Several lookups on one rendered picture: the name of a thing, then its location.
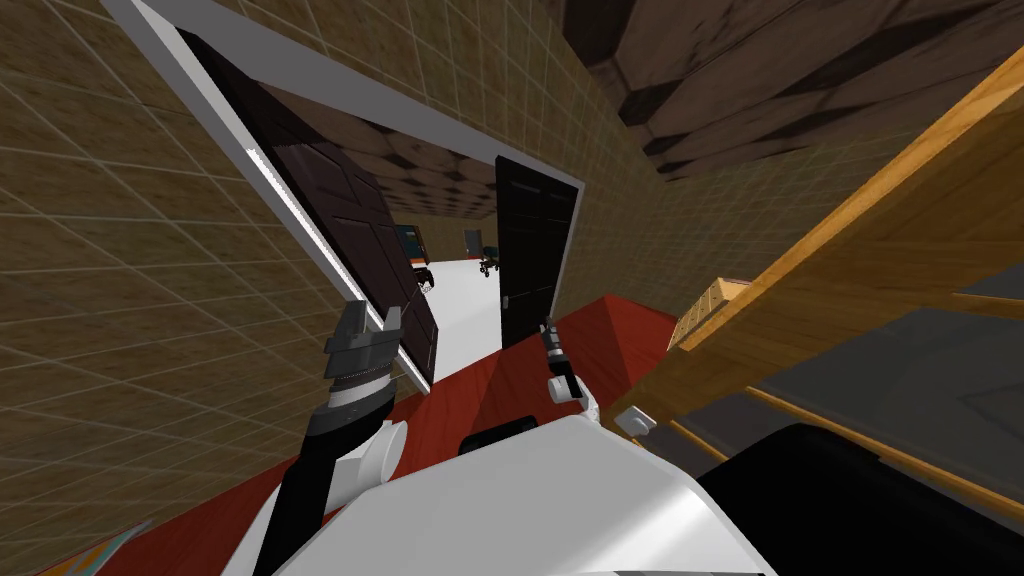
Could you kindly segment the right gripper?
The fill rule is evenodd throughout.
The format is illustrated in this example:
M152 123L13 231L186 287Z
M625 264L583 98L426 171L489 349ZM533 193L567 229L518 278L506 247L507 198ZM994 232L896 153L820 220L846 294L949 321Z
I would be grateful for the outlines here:
M569 380L575 375L567 355L563 351L561 339L551 317L547 317L540 325L540 336L547 354L547 365L554 377L564 376Z

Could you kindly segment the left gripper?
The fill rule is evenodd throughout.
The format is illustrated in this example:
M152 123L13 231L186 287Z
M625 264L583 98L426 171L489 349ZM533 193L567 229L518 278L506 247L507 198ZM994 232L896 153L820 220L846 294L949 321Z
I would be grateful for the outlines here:
M323 377L336 386L391 375L402 334L402 308L389 307L379 332L365 332L366 325L367 301L348 301L324 348L328 360Z

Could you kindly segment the black door leaf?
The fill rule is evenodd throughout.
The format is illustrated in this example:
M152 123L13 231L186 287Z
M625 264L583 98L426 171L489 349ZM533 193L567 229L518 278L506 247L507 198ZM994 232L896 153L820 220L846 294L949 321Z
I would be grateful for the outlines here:
M553 310L578 188L509 158L495 160L501 341L537 334Z

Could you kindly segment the dark brown panelled door leaf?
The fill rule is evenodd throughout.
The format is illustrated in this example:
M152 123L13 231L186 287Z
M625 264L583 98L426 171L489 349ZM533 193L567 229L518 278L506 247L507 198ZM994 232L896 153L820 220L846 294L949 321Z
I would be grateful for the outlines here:
M199 36L180 34L366 298L381 313L402 307L401 345L432 385L437 325L376 179Z

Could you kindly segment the small pale wooden drawer chest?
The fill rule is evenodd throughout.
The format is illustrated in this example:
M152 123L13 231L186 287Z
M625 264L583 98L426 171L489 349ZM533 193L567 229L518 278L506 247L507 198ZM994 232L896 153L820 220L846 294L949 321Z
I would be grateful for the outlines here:
M675 324L667 349L678 345L690 333L706 324L727 303L731 302L751 284L733 278L716 278L701 295L680 316Z

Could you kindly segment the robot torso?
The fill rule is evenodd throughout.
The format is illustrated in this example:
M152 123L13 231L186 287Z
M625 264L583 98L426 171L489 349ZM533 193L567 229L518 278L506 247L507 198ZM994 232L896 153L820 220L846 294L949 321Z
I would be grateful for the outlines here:
M374 487L275 576L776 571L688 475L580 415Z

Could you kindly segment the large orange wooden shelf unit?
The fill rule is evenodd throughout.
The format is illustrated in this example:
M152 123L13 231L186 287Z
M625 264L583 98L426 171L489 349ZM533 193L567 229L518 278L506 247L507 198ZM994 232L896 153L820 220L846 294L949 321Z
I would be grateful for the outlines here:
M1024 320L967 288L1024 260L1024 47L671 348L601 422L657 422L744 392L994 512L1024 504L760 390L765 378L923 307Z

